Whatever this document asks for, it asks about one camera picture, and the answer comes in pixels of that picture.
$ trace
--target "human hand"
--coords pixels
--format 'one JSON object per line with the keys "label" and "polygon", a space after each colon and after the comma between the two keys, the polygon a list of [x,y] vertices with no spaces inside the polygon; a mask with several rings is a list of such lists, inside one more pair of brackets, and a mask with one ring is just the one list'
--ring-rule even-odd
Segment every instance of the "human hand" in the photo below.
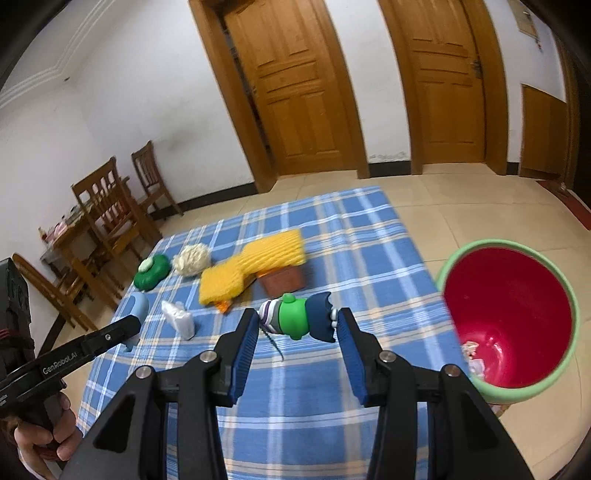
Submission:
{"label": "human hand", "polygon": [[57,456],[61,460],[69,460],[82,441],[82,432],[76,427],[76,415],[70,409],[70,399],[63,393],[59,394],[61,407],[64,410],[61,419],[55,425],[53,434],[48,430],[21,422],[14,431],[14,439],[21,452],[23,461],[28,467],[42,478],[56,480],[56,477],[49,471],[44,459],[51,459],[43,454],[43,449],[38,445],[46,445],[55,439],[60,446],[57,448]]}

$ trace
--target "wooden door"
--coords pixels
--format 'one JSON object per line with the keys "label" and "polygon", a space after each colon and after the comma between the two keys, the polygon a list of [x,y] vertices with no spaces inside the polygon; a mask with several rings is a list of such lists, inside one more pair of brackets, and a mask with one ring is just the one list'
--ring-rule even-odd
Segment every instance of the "wooden door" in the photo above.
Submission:
{"label": "wooden door", "polygon": [[254,0],[224,15],[279,174],[356,168],[316,15],[310,0]]}
{"label": "wooden door", "polygon": [[387,0],[401,25],[415,89],[423,163],[483,162],[485,113],[478,52],[460,0]]}
{"label": "wooden door", "polygon": [[529,85],[523,98],[522,177],[557,179],[567,158],[566,103]]}

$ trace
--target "green bucket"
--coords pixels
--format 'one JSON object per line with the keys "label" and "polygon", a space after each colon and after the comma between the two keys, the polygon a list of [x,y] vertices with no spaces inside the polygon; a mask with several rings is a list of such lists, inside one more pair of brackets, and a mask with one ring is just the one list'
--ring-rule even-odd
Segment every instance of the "green bucket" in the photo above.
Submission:
{"label": "green bucket", "polygon": [[564,372],[579,337],[579,307],[563,273],[537,251],[485,239],[456,251],[437,286],[461,343],[478,345],[482,380],[470,375],[491,404],[539,395]]}

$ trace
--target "white plastic bag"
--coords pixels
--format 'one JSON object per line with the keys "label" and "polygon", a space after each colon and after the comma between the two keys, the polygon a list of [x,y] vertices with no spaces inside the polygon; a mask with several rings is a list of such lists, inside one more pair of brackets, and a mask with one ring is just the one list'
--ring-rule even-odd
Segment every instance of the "white plastic bag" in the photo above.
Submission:
{"label": "white plastic bag", "polygon": [[184,309],[182,302],[170,303],[162,301],[162,313],[166,321],[173,326],[183,340],[190,340],[195,336],[195,322],[193,314]]}

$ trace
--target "ceiling molding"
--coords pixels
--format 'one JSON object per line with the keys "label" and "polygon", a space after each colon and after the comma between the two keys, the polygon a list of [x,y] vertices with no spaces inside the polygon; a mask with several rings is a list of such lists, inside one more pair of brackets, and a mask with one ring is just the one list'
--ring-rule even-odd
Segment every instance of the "ceiling molding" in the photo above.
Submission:
{"label": "ceiling molding", "polygon": [[20,81],[16,85],[6,88],[0,92],[0,109],[8,106],[16,99],[22,99],[40,86],[58,86],[63,80],[72,74],[77,65],[83,61],[84,55],[77,59],[77,53],[81,50],[80,45],[87,38],[90,31],[103,18],[105,12],[118,0],[98,0],[97,4],[88,13],[84,21],[76,29],[66,48],[57,59],[53,67],[37,72],[34,75]]}

